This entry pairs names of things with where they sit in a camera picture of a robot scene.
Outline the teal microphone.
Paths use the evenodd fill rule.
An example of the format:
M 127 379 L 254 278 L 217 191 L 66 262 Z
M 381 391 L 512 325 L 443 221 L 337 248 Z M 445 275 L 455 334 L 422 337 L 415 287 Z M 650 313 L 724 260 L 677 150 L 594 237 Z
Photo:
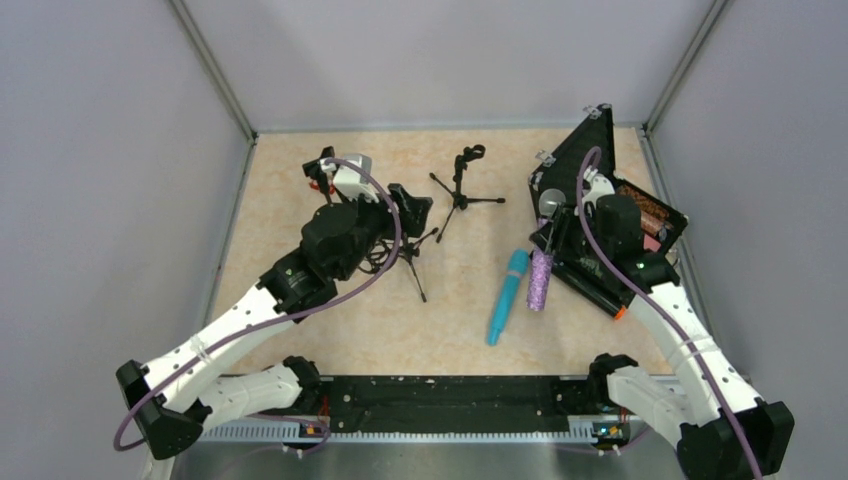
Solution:
M 486 343 L 495 346 L 508 323 L 518 289 L 528 270 L 529 253 L 516 249 L 508 262 L 501 290 L 496 299 L 494 310 L 489 322 Z

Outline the purple glitter microphone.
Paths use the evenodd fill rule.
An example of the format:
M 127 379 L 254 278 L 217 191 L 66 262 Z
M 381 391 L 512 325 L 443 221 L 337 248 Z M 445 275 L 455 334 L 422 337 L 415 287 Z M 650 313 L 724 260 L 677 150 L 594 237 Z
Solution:
M 560 205 L 565 205 L 566 195 L 555 188 L 543 191 L 538 200 L 540 217 L 551 218 Z M 533 246 L 531 254 L 531 276 L 528 284 L 527 307 L 536 312 L 543 311 L 552 273 L 554 258 L 544 255 Z

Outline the black microphone orange end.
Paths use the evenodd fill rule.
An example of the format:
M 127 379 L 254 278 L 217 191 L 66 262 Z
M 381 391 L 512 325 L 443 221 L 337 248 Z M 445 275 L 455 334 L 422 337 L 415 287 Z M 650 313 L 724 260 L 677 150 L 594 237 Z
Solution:
M 604 284 L 603 275 L 596 267 L 587 268 L 574 262 L 558 262 L 554 265 L 552 274 L 610 317 L 620 319 L 627 312 L 616 292 Z

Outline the shock mount tripod stand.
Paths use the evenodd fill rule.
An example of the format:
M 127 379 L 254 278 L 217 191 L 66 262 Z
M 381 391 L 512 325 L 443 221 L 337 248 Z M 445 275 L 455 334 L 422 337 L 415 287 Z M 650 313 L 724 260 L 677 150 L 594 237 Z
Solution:
M 397 260 L 403 260 L 409 266 L 423 303 L 426 303 L 428 299 L 415 268 L 414 259 L 420 256 L 420 248 L 422 244 L 428 238 L 436 236 L 438 232 L 438 228 L 433 228 L 431 231 L 415 241 L 412 241 L 409 236 L 404 235 L 402 238 L 402 245 L 399 247 L 396 257 Z M 357 267 L 357 269 L 366 275 L 376 274 L 387 262 L 392 248 L 392 241 L 380 239 L 371 251 L 366 254 L 363 262 Z

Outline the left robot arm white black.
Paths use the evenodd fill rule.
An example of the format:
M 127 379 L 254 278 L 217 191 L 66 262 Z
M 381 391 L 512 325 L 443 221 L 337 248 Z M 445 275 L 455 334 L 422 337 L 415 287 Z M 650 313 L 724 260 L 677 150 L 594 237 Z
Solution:
M 116 371 L 128 409 L 114 447 L 129 424 L 156 460 L 173 458 L 203 433 L 231 420 L 307 400 L 319 380 L 299 356 L 258 373 L 228 369 L 268 338 L 343 302 L 337 291 L 382 242 L 395 260 L 404 240 L 424 234 L 433 201 L 392 183 L 370 192 L 338 190 L 340 201 L 318 208 L 302 227 L 298 246 L 279 258 L 225 313 L 166 354 L 129 360 Z

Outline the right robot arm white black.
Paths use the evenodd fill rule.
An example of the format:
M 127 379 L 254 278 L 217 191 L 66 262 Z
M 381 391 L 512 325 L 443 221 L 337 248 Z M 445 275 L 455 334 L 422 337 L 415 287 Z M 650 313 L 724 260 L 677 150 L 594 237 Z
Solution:
M 795 420 L 783 402 L 767 402 L 731 365 L 698 318 L 680 278 L 661 252 L 644 246 L 633 198 L 548 189 L 537 201 L 531 236 L 540 256 L 573 268 L 596 291 L 625 293 L 625 310 L 651 334 L 683 388 L 675 393 L 638 362 L 601 354 L 588 382 L 597 402 L 636 414 L 674 449 L 689 479 L 761 479 L 781 469 Z

